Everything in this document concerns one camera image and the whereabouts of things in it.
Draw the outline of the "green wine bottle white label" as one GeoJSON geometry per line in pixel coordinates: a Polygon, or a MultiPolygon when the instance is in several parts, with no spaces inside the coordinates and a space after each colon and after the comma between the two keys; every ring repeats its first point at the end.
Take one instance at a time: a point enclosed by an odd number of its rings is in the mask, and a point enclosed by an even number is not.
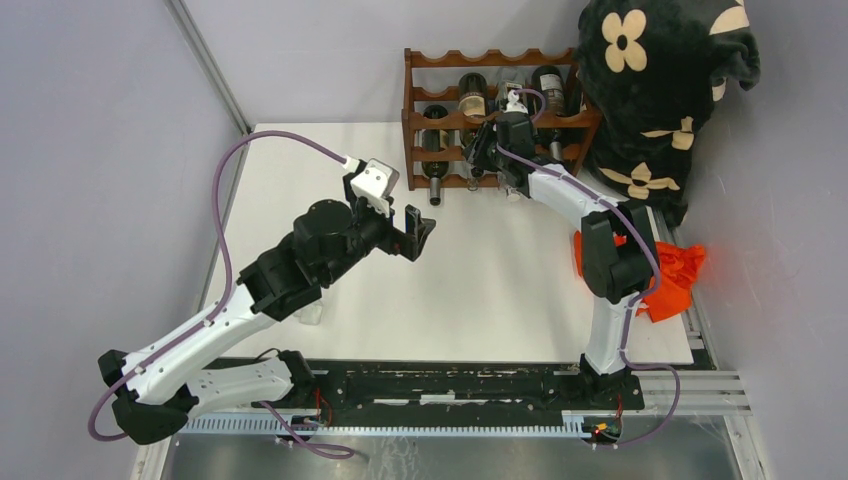
{"type": "Polygon", "coordinates": [[[556,163],[564,163],[564,148],[571,143],[572,135],[567,129],[534,128],[534,141],[538,147],[544,147],[556,163]]]}

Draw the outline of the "blue square bottle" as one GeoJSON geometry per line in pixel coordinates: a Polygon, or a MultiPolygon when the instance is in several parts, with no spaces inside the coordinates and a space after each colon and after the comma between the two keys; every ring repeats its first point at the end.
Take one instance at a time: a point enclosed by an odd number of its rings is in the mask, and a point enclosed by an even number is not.
{"type": "Polygon", "coordinates": [[[499,189],[503,190],[506,198],[510,202],[518,201],[519,199],[528,199],[529,184],[528,173],[524,170],[501,170],[497,173],[499,181],[499,189]]]}

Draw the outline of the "clear bottle black cap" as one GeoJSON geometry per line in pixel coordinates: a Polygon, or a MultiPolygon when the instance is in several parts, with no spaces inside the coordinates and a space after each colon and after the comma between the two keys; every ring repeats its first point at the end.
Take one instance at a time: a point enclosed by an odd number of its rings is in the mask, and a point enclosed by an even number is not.
{"type": "Polygon", "coordinates": [[[508,102],[509,92],[523,89],[526,86],[527,79],[521,69],[511,66],[500,67],[496,73],[495,108],[504,110],[508,102]]]}

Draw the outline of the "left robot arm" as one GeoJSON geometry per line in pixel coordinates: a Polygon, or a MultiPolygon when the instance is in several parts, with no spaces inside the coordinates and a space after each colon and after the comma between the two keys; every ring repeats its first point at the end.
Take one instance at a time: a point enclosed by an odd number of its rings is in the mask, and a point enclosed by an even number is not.
{"type": "Polygon", "coordinates": [[[98,360],[122,437],[138,445],[163,440],[206,413],[281,401],[302,407],[315,377],[298,351],[228,368],[212,363],[231,347],[315,304],[323,290],[373,250],[416,261],[436,227],[413,206],[399,230],[360,199],[322,200],[293,223],[280,243],[245,267],[229,294],[169,335],[131,353],[98,360]]]}

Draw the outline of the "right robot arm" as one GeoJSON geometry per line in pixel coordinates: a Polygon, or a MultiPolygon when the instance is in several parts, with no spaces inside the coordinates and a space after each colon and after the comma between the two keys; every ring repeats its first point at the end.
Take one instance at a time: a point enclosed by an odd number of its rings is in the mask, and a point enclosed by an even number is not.
{"type": "Polygon", "coordinates": [[[559,213],[579,233],[577,264],[594,306],[577,392],[591,408],[606,406],[632,370],[626,354],[630,323],[660,279],[646,206],[604,195],[537,154],[526,113],[484,121],[463,155],[471,166],[498,173],[517,194],[559,213]]]}

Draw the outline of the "small clear glass bottle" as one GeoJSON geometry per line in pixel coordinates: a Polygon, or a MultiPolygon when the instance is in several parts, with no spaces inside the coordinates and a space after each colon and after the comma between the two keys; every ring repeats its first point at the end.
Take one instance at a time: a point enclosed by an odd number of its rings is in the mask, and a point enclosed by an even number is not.
{"type": "Polygon", "coordinates": [[[485,171],[479,167],[469,165],[466,176],[466,188],[468,191],[477,191],[480,187],[480,180],[485,176],[485,171]]]}

